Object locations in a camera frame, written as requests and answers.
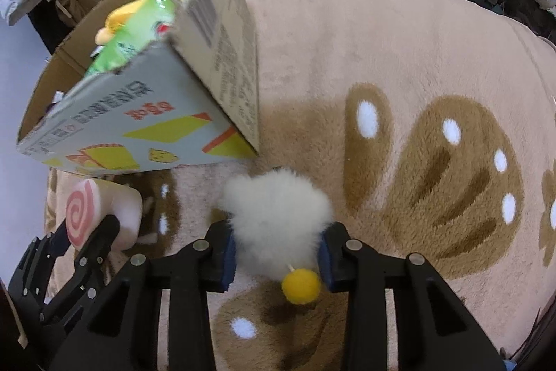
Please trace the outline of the green tissue pack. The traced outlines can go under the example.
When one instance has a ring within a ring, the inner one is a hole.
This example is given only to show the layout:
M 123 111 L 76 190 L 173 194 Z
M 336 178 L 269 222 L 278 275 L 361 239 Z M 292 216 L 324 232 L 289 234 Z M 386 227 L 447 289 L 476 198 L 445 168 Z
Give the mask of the green tissue pack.
M 86 76 L 123 67 L 173 24 L 183 0 L 136 0 L 113 10 L 95 37 L 101 49 Z

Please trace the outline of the cardboard box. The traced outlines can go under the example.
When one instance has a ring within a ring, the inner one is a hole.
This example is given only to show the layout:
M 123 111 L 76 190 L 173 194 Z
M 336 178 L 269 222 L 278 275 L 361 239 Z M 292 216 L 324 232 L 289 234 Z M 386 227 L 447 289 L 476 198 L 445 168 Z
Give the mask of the cardboard box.
M 123 62 L 93 50 L 110 13 L 136 0 L 103 0 L 51 56 L 29 101 L 18 151 L 88 176 L 254 157 L 259 148 L 258 61 L 246 0 L 143 0 L 169 13 L 146 43 L 111 40 Z

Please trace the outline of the beige patterned rug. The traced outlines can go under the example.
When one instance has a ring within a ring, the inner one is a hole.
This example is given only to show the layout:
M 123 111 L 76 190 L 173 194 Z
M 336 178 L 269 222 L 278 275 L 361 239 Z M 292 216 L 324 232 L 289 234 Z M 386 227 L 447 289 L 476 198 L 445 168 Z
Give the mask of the beige patterned rug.
M 218 217 L 222 184 L 287 166 L 375 250 L 422 253 L 515 353 L 555 292 L 555 47 L 465 0 L 247 0 L 257 160 L 132 175 L 150 257 Z

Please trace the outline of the white fluffy pompom toy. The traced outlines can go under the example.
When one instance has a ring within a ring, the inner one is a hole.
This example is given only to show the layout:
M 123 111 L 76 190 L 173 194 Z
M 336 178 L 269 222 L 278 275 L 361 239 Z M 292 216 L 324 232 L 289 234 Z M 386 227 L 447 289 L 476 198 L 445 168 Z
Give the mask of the white fluffy pompom toy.
M 292 304 L 318 299 L 319 243 L 334 210 L 309 178 L 286 167 L 235 175 L 223 185 L 218 208 L 228 214 L 245 272 L 278 282 Z

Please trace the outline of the pink swirl plush cushion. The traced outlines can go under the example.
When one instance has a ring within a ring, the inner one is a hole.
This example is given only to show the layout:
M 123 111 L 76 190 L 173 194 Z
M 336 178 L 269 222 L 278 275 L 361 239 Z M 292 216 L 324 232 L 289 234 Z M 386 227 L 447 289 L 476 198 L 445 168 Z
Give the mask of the pink swirl plush cushion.
M 65 223 L 70 243 L 81 250 L 102 220 L 113 215 L 120 225 L 112 250 L 128 250 L 137 242 L 143 215 L 139 191 L 110 181 L 85 179 L 66 202 Z

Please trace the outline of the yellow plush toy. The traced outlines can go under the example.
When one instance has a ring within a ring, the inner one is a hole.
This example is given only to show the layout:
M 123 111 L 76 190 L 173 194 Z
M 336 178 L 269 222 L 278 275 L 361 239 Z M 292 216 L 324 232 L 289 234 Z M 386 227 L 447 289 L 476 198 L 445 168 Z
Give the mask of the yellow plush toy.
M 130 45 L 133 50 L 141 50 L 169 30 L 182 1 L 135 0 L 116 8 L 106 17 L 95 43 Z

